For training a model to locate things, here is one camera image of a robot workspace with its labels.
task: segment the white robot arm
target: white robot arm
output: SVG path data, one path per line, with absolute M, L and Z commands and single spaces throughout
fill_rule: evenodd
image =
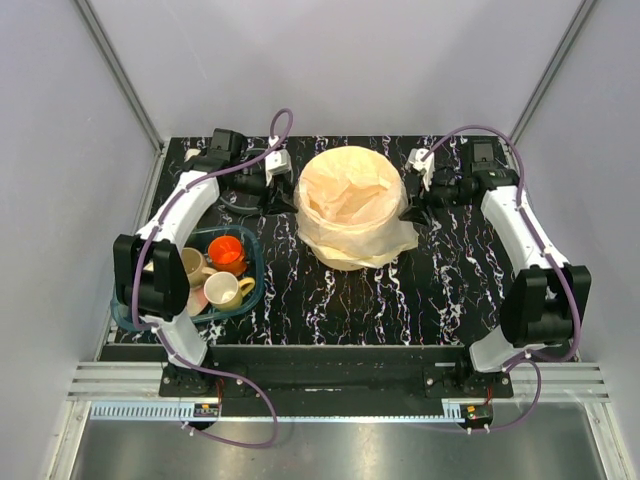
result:
M 402 220 L 430 224 L 439 209 L 474 204 L 502 241 L 516 280 L 501 305 L 500 324 L 469 347 L 469 370 L 481 373 L 499 372 L 518 353 L 572 338 L 568 299 L 550 260 L 568 279 L 580 318 L 591 285 L 588 270 L 570 265 L 553 246 L 533 214 L 526 192 L 522 192 L 518 204 L 518 173 L 496 162 L 492 152 L 486 139 L 467 140 L 463 175 L 436 178 L 434 155 L 426 158 L 427 149 L 412 150 L 406 166 L 421 175 L 420 192 L 400 216 Z
M 276 141 L 277 138 L 271 138 L 270 146 L 273 147 Z M 285 179 L 288 175 L 283 175 L 291 170 L 286 150 L 271 152 L 265 159 L 263 173 L 234 173 L 203 179 L 213 171 L 237 164 L 245 148 L 246 139 L 242 135 L 216 130 L 206 155 L 195 149 L 187 152 L 185 171 L 154 217 L 134 236 L 121 235 L 114 243 L 116 295 L 122 304 L 131 306 L 132 279 L 140 246 L 156 230 L 153 248 L 145 259 L 145 263 L 153 262 L 153 269 L 143 272 L 141 277 L 140 319 L 153 329 L 161 329 L 171 349 L 193 365 L 202 365 L 207 345 L 187 313 L 189 287 L 179 252 L 202 215 L 220 197 L 221 183 L 224 188 L 260 196 L 259 205 L 264 214 L 295 211 L 291 199 L 293 187 Z M 174 357 L 169 360 L 179 367 L 187 367 Z

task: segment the black marble table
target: black marble table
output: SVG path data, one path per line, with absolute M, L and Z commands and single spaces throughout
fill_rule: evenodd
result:
M 384 154 L 412 190 L 418 179 L 401 167 L 412 148 L 428 147 L 437 137 L 291 137 L 296 177 L 318 153 L 359 145 Z M 436 168 L 459 170 L 457 137 L 436 153 Z M 167 150 L 152 213 L 167 199 L 180 175 L 188 148 L 208 138 L 173 138 Z M 264 147 L 264 138 L 250 147 Z M 496 158 L 505 163 L 494 141 Z M 239 205 L 248 200 L 225 194 Z M 419 247 L 378 269 L 334 271 L 321 264 L 297 237 L 292 214 L 238 217 L 217 203 L 198 227 L 241 224 L 256 233 L 266 263 L 265 295 L 242 317 L 199 327 L 210 344 L 261 345 L 434 345 L 468 344 L 497 323 L 511 265 L 493 228 L 473 207 L 452 209 L 432 227 L 416 226 Z M 149 334 L 119 330 L 115 343 L 155 343 Z

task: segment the white wall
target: white wall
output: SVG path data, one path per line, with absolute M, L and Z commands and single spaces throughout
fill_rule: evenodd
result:
M 0 477 L 33 479 L 153 160 L 69 0 L 0 12 Z
M 580 350 L 601 362 L 640 472 L 638 18 L 638 2 L 599 2 L 521 148 L 536 214 L 593 275 Z
M 579 0 L 92 0 L 161 135 L 509 131 Z

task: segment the cream mug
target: cream mug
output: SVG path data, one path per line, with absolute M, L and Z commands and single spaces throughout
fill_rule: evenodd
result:
M 232 273 L 218 272 L 205 282 L 204 296 L 218 310 L 235 310 L 255 286 L 256 281 L 251 277 L 238 280 Z
M 183 248 L 180 258 L 182 258 L 182 265 L 187 272 L 189 287 L 192 290 L 201 287 L 209 275 L 216 273 L 215 269 L 209 267 L 204 255 L 195 248 Z

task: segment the red cup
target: red cup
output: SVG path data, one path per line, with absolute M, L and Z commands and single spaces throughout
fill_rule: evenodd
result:
M 216 238 L 207 249 L 214 268 L 239 277 L 247 270 L 242 243 L 236 237 L 224 235 Z

